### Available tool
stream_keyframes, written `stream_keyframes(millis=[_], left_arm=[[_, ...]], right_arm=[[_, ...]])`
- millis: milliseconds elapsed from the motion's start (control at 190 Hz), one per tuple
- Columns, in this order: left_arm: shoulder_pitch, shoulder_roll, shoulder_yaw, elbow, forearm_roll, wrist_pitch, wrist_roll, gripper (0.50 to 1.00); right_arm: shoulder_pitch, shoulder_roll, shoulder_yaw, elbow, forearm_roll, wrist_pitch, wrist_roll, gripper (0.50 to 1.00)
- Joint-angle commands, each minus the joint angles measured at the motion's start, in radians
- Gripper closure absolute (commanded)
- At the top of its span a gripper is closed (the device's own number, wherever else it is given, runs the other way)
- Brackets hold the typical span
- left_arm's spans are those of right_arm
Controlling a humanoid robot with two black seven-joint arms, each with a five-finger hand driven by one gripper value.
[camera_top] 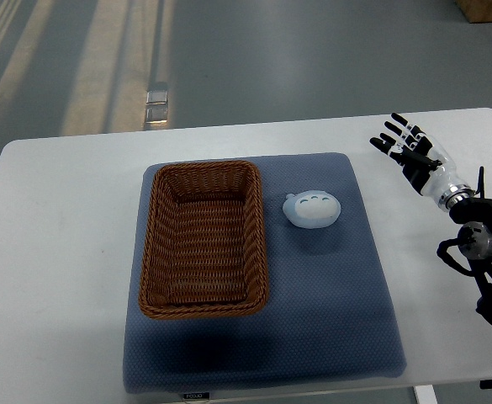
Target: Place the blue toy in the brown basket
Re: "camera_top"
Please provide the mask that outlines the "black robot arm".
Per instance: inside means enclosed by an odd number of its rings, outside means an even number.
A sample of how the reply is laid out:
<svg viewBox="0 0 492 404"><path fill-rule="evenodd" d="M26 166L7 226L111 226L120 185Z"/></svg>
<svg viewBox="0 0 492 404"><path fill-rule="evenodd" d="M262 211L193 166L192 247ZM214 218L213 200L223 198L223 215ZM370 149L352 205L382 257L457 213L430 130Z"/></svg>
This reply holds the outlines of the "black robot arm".
<svg viewBox="0 0 492 404"><path fill-rule="evenodd" d="M485 197L483 167L477 190L447 198L446 207L461 228L456 237L439 244L436 255L450 268L474 279L480 293L476 312L492 326L492 199Z"/></svg>

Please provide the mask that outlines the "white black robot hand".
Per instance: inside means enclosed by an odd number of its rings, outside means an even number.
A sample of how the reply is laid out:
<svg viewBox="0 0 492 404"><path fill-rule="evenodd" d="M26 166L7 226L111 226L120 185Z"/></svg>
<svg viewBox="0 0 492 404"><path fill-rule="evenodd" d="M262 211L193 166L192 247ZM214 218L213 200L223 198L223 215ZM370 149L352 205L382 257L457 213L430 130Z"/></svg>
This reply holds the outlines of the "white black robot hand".
<svg viewBox="0 0 492 404"><path fill-rule="evenodd" d="M397 113L392 113L384 126L389 132L371 138L370 143L401 166L403 176L419 195L433 199L442 209L458 195L474 195L470 185L458 176L455 162L433 136Z"/></svg>

